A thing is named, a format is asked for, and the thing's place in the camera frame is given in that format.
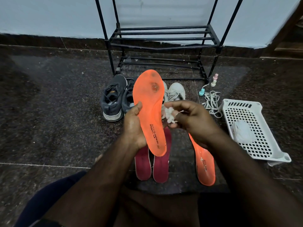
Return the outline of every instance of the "plastic crate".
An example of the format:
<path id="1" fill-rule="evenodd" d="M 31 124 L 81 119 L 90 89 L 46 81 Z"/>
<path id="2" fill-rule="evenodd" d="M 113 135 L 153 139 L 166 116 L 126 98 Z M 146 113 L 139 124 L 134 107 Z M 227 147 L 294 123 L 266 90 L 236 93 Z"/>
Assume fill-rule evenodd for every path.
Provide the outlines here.
<path id="1" fill-rule="evenodd" d="M 280 163 L 289 163 L 291 158 L 288 153 L 282 152 L 269 129 L 262 113 L 259 102 L 235 99 L 224 99 L 219 107 L 227 123 L 229 135 L 232 139 L 231 125 L 238 120 L 245 120 L 251 131 L 256 136 L 253 143 L 239 143 L 253 159 L 266 160 L 270 166 Z"/>

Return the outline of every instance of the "white sneaker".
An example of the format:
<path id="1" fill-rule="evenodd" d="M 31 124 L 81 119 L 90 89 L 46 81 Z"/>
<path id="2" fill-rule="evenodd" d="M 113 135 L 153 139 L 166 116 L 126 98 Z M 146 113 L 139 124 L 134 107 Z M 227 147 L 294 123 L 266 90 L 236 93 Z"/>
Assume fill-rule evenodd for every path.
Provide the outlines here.
<path id="1" fill-rule="evenodd" d="M 169 101 L 169 91 L 167 90 L 167 85 L 166 83 L 163 81 L 163 85 L 164 85 L 164 97 L 163 97 L 163 101 L 162 101 L 162 110 L 164 109 L 164 103 Z"/>
<path id="2" fill-rule="evenodd" d="M 184 100 L 185 99 L 185 90 L 182 84 L 180 83 L 173 83 L 168 90 L 168 97 L 169 101 L 176 101 L 176 100 Z"/>

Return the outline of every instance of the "orange insole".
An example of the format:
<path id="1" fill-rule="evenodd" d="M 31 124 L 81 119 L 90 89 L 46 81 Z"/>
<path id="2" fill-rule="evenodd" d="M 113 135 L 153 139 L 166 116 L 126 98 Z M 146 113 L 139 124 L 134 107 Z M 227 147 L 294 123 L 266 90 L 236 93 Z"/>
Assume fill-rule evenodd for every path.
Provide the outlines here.
<path id="1" fill-rule="evenodd" d="M 196 153 L 196 172 L 199 182 L 206 186 L 212 186 L 216 180 L 214 157 L 207 149 L 200 147 L 190 134 L 188 135 Z"/>
<path id="2" fill-rule="evenodd" d="M 138 116 L 147 145 L 158 157 L 166 153 L 166 140 L 161 120 L 161 106 L 164 96 L 164 85 L 159 73 L 155 70 L 143 72 L 134 84 L 134 104 L 142 102 Z"/>

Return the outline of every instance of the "shoe insole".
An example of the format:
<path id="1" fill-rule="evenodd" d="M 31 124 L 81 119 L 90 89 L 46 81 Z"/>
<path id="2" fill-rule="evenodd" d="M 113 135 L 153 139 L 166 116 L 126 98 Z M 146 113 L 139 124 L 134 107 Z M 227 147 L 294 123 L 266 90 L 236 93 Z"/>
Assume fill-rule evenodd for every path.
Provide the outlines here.
<path id="1" fill-rule="evenodd" d="M 164 128 L 167 150 L 162 157 L 154 157 L 153 177 L 157 183 L 165 183 L 169 178 L 169 153 L 172 146 L 172 134 L 168 127 Z"/>
<path id="2" fill-rule="evenodd" d="M 199 182 L 206 186 L 212 186 L 216 180 L 214 157 L 207 149 L 200 147 L 190 134 L 188 135 L 196 153 L 196 172 Z"/>
<path id="3" fill-rule="evenodd" d="M 134 164 L 136 168 L 136 176 L 139 180 L 145 181 L 151 177 L 152 168 L 149 160 L 149 148 L 147 145 L 137 152 L 134 157 Z"/>
<path id="4" fill-rule="evenodd" d="M 147 145 L 155 156 L 166 152 L 166 141 L 161 120 L 161 107 L 164 96 L 164 84 L 155 70 L 143 72 L 134 84 L 134 104 L 142 102 L 138 116 Z"/>

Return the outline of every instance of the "hand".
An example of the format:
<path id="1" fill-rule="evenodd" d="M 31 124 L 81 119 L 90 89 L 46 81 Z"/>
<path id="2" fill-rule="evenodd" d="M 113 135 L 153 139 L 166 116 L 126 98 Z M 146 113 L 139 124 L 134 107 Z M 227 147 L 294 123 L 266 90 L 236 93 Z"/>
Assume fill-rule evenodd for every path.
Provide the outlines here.
<path id="1" fill-rule="evenodd" d="M 187 100 L 177 100 L 164 103 L 166 108 L 173 107 L 172 112 L 177 123 L 172 123 L 171 128 L 183 128 L 191 134 L 195 142 L 206 148 L 212 136 L 224 133 L 210 116 L 209 112 L 200 104 Z"/>
<path id="2" fill-rule="evenodd" d="M 122 134 L 122 136 L 138 150 L 147 145 L 138 117 L 141 109 L 142 103 L 139 101 L 138 104 L 125 114 Z"/>

